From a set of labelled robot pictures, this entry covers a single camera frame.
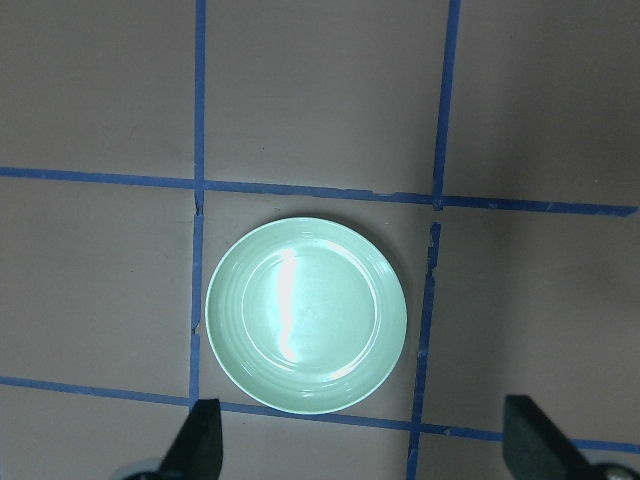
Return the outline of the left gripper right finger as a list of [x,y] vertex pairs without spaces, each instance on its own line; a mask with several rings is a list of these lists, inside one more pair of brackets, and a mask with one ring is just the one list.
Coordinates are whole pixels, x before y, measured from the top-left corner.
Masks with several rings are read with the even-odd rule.
[[619,463],[592,463],[527,395],[508,395],[503,405],[502,457],[511,476],[526,479],[637,479]]

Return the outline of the green plate near left arm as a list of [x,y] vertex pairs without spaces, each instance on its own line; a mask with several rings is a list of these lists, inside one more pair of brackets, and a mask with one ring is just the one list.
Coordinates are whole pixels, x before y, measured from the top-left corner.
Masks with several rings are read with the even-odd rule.
[[401,282],[366,237],[294,217],[241,237],[213,271],[206,331],[227,377],[271,408],[318,415],[353,406],[403,350]]

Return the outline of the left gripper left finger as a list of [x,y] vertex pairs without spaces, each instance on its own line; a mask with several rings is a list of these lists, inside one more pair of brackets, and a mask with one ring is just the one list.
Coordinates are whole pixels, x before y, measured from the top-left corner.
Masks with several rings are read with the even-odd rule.
[[223,467],[223,429],[218,399],[200,399],[191,408],[171,446],[155,469],[121,479],[217,480]]

